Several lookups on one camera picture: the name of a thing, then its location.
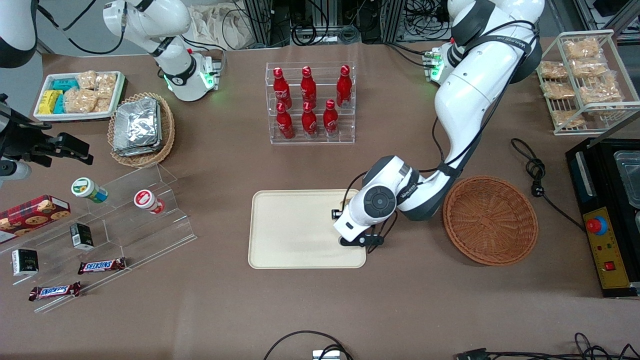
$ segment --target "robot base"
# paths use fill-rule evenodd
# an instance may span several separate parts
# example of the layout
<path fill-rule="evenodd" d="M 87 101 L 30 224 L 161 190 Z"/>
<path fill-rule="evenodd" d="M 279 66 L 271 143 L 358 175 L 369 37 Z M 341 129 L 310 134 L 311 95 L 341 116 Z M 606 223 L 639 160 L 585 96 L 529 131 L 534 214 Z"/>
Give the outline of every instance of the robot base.
<path fill-rule="evenodd" d="M 222 62 L 212 61 L 210 57 L 205 57 L 198 53 L 193 53 L 192 57 L 196 60 L 196 71 L 187 80 L 185 85 L 173 85 L 166 76 L 164 77 L 169 90 L 182 101 L 196 101 L 207 92 L 217 90 L 220 85 Z"/>

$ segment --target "wicker basket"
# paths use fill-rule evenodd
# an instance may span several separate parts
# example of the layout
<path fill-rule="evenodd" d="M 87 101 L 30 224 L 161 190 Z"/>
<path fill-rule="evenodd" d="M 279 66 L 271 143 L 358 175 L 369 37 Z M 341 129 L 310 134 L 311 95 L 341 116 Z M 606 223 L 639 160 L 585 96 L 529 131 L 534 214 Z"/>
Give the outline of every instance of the wicker basket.
<path fill-rule="evenodd" d="M 526 257 L 538 238 L 538 219 L 527 198 L 504 180 L 475 176 L 456 184 L 444 202 L 444 226 L 464 255 L 504 266 Z"/>
<path fill-rule="evenodd" d="M 169 105 L 160 95 L 143 92 L 142 94 L 136 94 L 132 97 L 128 97 L 123 102 L 138 101 L 147 96 L 153 97 L 154 99 L 158 100 L 158 102 L 160 102 L 160 121 L 162 122 L 163 147 L 158 152 L 135 156 L 120 156 L 114 151 L 111 151 L 111 157 L 116 159 L 117 162 L 123 165 L 141 168 L 151 163 L 159 163 L 160 161 L 163 161 L 167 155 L 169 155 L 169 152 L 173 147 L 173 141 L 175 140 L 175 122 L 173 121 L 173 114 L 171 113 L 171 109 L 169 109 Z M 109 120 L 109 131 L 107 132 L 107 141 L 112 148 L 115 116 L 115 114 L 111 116 L 111 119 Z"/>

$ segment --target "red cookie box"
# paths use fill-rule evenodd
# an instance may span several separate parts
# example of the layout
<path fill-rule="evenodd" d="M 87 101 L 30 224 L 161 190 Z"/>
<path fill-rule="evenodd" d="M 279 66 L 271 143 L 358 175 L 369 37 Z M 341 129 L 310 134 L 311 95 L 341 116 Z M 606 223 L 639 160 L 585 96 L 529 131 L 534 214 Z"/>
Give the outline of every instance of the red cookie box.
<path fill-rule="evenodd" d="M 0 213 L 0 243 L 71 215 L 69 203 L 42 195 Z"/>

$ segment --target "bottle cap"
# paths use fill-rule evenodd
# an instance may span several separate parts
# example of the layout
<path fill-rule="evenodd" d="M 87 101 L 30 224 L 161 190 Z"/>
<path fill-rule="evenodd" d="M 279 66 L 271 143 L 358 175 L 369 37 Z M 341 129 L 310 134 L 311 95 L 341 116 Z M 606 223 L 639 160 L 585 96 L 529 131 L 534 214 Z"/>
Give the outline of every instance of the bottle cap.
<path fill-rule="evenodd" d="M 148 209 L 156 203 L 156 196 L 149 190 L 140 190 L 133 197 L 133 202 L 141 209 Z"/>
<path fill-rule="evenodd" d="M 88 177 L 81 177 L 71 184 L 71 192 L 77 197 L 87 197 L 95 189 L 95 183 Z"/>

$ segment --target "snickers bar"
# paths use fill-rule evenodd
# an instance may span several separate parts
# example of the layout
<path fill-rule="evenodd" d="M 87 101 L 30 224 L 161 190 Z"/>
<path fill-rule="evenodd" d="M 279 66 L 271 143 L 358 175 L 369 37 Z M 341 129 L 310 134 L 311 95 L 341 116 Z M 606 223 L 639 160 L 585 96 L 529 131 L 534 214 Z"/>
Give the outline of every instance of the snickers bar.
<path fill-rule="evenodd" d="M 78 275 L 82 275 L 85 272 L 122 270 L 125 267 L 127 267 L 127 264 L 125 263 L 124 258 L 94 261 L 93 263 L 80 263 L 80 270 L 78 270 Z"/>
<path fill-rule="evenodd" d="M 52 288 L 40 288 L 36 286 L 29 294 L 29 301 L 48 299 L 50 297 L 58 297 L 65 295 L 80 295 L 80 282 L 71 285 L 53 286 Z"/>

